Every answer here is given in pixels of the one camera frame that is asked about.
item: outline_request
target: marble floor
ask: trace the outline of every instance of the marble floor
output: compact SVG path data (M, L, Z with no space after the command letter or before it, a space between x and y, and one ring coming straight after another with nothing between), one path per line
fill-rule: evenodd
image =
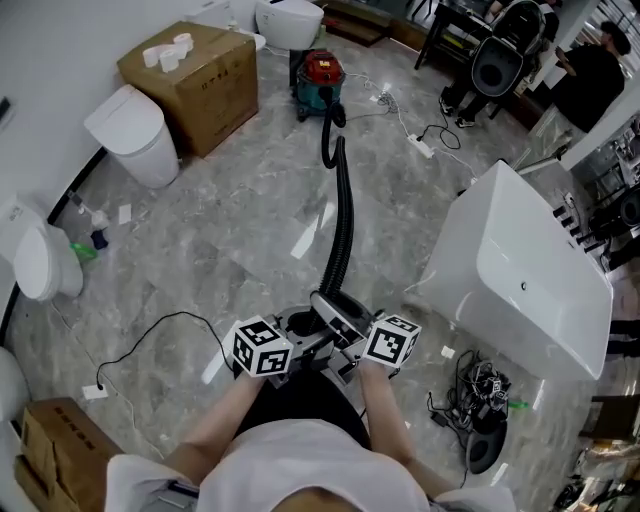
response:
M410 133L442 121L437 97L450 77L428 66L414 71L413 51L389 40L364 49L329 37L328 46L349 73L390 85ZM14 310L7 346L33 398L72 396L128 452L170 452L231 376L223 367L211 384L202 383L218 346L204 326L184 317L168 320L132 357L106 367L109 397L87 402L81 388L95 381L98 364L124 354L176 310L207 317L222 335L236 319L307 303L327 261L335 215L308 247L300 243L327 204L336 204L334 173L320 159L321 120L296 120L285 58L262 52L258 67L258 114L207 158L185 161L170 186L143 188L103 160L80 194L112 219L110 245L84 265L82 294L44 305L21 297ZM512 396L530 407L511 413L499 461L466 485L499 482L513 490L519 510L547 510L573 463L595 384L541 382L411 299L457 192L498 158L516 157L526 131L504 111L493 122L480 116L473 130L453 128L462 149L447 154L431 130L425 141L440 150L427 160L406 141L397 115L358 117L386 110L372 101L375 92L355 76L343 87L356 218L344 289L373 310L423 325L419 347L392 382L420 458L452 482L464 473L455 434L432 422L426 407L429 391L437 404L451 383L455 358L443 358L442 345L457 354L478 348L494 359L513 382ZM552 169L532 184L554 206L567 191L585 204L568 173ZM118 225L124 204L132 205L133 219ZM67 207L58 224L72 241L90 244L86 215ZM358 402L355 388L348 394Z

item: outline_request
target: cardboard box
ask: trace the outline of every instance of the cardboard box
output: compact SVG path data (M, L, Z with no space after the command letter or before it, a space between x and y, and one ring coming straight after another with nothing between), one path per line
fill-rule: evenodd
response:
M13 463L16 482L40 512L48 512L49 495L44 482L38 478L29 466L24 455L18 455Z
M194 46L177 69L145 67L142 51L172 44L188 32ZM252 36L178 22L118 61L125 82L152 98L164 111L176 145L200 157L258 111L256 47Z
M52 510L102 511L107 464L122 450L71 398L28 404L22 453L43 482ZM57 504L66 503L63 508Z

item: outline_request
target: white wall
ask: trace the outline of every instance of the white wall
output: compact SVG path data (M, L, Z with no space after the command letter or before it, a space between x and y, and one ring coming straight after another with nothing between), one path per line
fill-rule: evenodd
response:
M98 149L82 122L119 85L116 61L182 18L192 0L1 0L0 203L15 191L50 210ZM0 261L0 312L14 279Z
M20 439L9 423L0 422L0 508L6 512L36 512L13 478L13 460L19 453Z

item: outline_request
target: human arm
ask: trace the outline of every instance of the human arm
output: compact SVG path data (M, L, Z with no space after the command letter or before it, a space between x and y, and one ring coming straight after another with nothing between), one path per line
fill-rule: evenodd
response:
M358 369L367 408L372 450L402 464L432 499L453 490L454 487L449 482L416 459L409 430L396 403L384 366L364 359Z
M496 16L500 13L502 9L504 9L505 2L493 2L487 11L487 14L484 16L484 21L487 23L492 23L493 20L496 19Z
M558 65L563 67L568 75L578 76L574 67L569 63L569 58L562 48L556 48L556 57L558 57Z
M263 384L262 378L240 375L163 464L200 485L222 459Z

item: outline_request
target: ribbed hose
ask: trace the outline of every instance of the ribbed hose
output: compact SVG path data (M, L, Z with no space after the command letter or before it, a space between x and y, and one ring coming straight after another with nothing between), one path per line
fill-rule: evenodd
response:
M324 271L320 283L320 293L331 300L335 300L340 293L344 276L347 273L349 258L351 256L351 246L353 245L353 196L351 194L351 183L349 181L349 168L347 166L347 155L345 152L345 138L340 135L336 141L336 149L333 156L329 156L329 136L331 133L331 123L334 122L339 128L346 124L344 108L339 102L333 102L327 108L322 127L322 162L327 169L337 166L338 182L338 219L336 231L333 236L333 246L329 261ZM318 322L322 319L314 311L309 327L309 333L315 332Z
M331 300L335 300L347 273L351 246L353 245L354 224L353 197L351 195L351 184L349 183L345 139L342 136L338 137L336 151L332 160L337 163L338 220L333 237L331 255L320 284L320 293Z

